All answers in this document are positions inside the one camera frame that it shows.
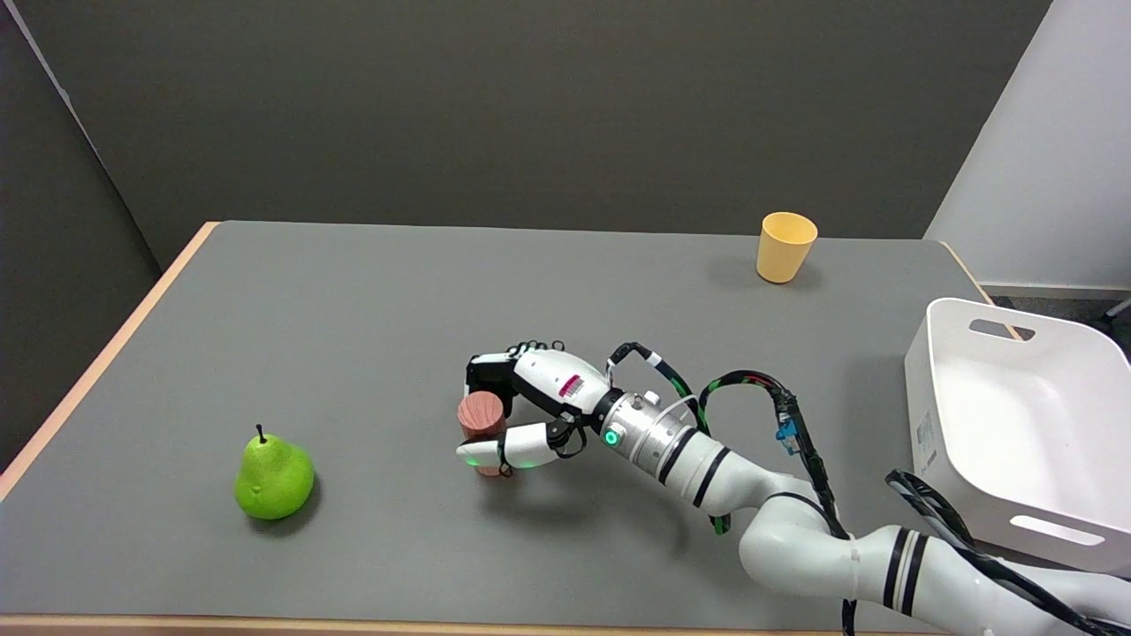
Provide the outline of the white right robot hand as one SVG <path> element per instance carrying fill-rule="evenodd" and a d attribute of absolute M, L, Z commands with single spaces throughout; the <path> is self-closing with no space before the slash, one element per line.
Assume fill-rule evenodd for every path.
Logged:
<path fill-rule="evenodd" d="M 485 392 L 500 398 L 504 416 L 517 396 L 549 414 L 549 422 L 506 428 L 485 440 L 467 440 L 458 458 L 476 469 L 512 474 L 517 469 L 546 466 L 570 458 L 566 445 L 573 435 L 588 442 L 599 432 L 608 411 L 625 393 L 581 358 L 538 341 L 517 343 L 504 352 L 472 356 L 466 366 L 466 394 Z"/>

